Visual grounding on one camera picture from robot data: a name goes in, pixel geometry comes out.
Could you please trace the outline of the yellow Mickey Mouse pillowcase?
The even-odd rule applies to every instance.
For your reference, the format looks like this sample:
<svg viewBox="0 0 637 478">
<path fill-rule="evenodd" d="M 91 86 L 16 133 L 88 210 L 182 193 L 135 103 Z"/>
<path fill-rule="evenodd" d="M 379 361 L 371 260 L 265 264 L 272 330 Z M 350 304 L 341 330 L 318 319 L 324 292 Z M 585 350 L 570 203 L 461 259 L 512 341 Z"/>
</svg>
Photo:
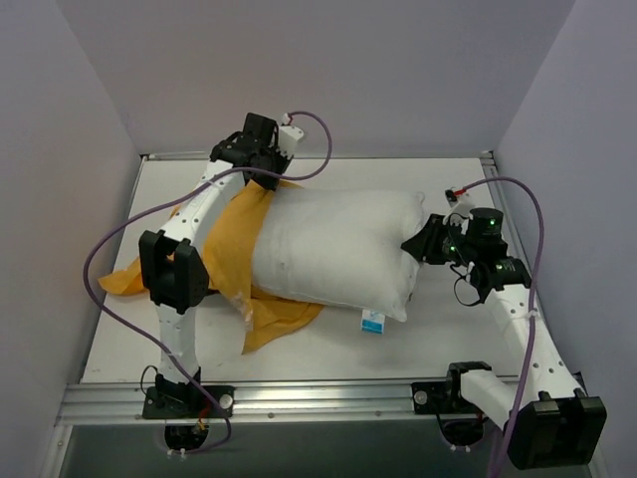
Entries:
<svg viewBox="0 0 637 478">
<path fill-rule="evenodd" d="M 318 303 L 267 293 L 252 278 L 252 254 L 274 198 L 273 191 L 250 182 L 212 226 L 200 253 L 209 285 L 243 316 L 244 355 L 304 328 L 323 310 Z"/>
</svg>

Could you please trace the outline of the white pillow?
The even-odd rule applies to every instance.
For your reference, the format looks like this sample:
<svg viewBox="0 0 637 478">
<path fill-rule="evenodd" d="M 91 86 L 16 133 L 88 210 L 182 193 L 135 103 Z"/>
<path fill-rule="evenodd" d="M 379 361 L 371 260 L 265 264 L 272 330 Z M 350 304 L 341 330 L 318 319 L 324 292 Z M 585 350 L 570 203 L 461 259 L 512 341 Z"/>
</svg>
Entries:
<svg viewBox="0 0 637 478">
<path fill-rule="evenodd" d="M 255 245 L 253 283 L 281 298 L 405 322 L 420 264 L 402 245 L 425 219 L 422 192 L 281 189 Z"/>
</svg>

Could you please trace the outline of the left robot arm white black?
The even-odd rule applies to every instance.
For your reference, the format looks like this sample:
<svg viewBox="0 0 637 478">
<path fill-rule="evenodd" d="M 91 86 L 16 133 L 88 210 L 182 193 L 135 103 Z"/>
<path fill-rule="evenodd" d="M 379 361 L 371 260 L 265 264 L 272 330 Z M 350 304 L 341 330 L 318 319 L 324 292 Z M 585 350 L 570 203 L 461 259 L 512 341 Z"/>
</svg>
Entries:
<svg viewBox="0 0 637 478">
<path fill-rule="evenodd" d="M 145 231 L 139 238 L 141 279 L 156 306 L 159 340 L 166 346 L 155 390 L 178 417 L 193 415 L 201 403 L 193 385 L 200 380 L 195 315 L 209 289 L 201 257 L 208 231 L 248 180 L 276 189 L 304 136 L 289 116 L 276 122 L 246 115 L 241 130 L 213 147 L 196 184 L 203 190 L 184 201 L 161 229 Z"/>
</svg>

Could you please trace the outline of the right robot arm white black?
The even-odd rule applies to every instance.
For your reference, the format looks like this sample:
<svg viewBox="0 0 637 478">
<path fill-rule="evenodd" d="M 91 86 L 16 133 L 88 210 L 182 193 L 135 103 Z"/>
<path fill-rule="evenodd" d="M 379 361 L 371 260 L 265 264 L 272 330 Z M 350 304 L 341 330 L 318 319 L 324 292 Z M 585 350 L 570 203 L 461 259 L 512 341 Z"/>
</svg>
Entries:
<svg viewBox="0 0 637 478">
<path fill-rule="evenodd" d="M 607 418 L 603 401 L 590 396 L 569 372 L 535 308 L 531 275 L 511 256 L 502 235 L 504 214 L 474 208 L 467 215 L 433 214 L 402 249 L 429 265 L 466 267 L 459 276 L 492 315 L 514 358 L 522 362 L 517 385 L 498 378 L 484 361 L 452 362 L 444 380 L 411 385 L 417 414 L 467 416 L 440 421 L 454 447 L 483 435 L 491 420 L 505 438 L 505 453 L 520 470 L 585 465 L 593 457 Z"/>
</svg>

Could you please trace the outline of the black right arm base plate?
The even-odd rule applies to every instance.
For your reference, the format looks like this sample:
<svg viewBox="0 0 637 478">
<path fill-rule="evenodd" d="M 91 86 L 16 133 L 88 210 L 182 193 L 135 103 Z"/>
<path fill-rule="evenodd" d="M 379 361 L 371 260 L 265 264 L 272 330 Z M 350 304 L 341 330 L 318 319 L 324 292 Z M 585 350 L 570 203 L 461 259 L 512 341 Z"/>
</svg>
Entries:
<svg viewBox="0 0 637 478">
<path fill-rule="evenodd" d="M 417 415 L 484 413 L 445 380 L 415 381 L 410 384 L 410 388 L 413 411 Z"/>
</svg>

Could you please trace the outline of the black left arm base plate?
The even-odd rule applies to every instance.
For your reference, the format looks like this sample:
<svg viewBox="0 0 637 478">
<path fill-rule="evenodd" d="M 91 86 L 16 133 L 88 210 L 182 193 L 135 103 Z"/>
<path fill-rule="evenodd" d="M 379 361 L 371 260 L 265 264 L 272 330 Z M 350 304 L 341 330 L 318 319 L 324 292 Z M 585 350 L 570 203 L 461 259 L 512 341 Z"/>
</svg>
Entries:
<svg viewBox="0 0 637 478">
<path fill-rule="evenodd" d="M 203 388 L 217 400 L 219 407 L 192 384 L 179 383 L 176 387 L 150 387 L 146 391 L 141 416 L 144 419 L 173 420 L 198 418 L 207 411 L 206 417 L 209 418 L 230 417 L 236 388 L 226 384 L 204 385 Z"/>
</svg>

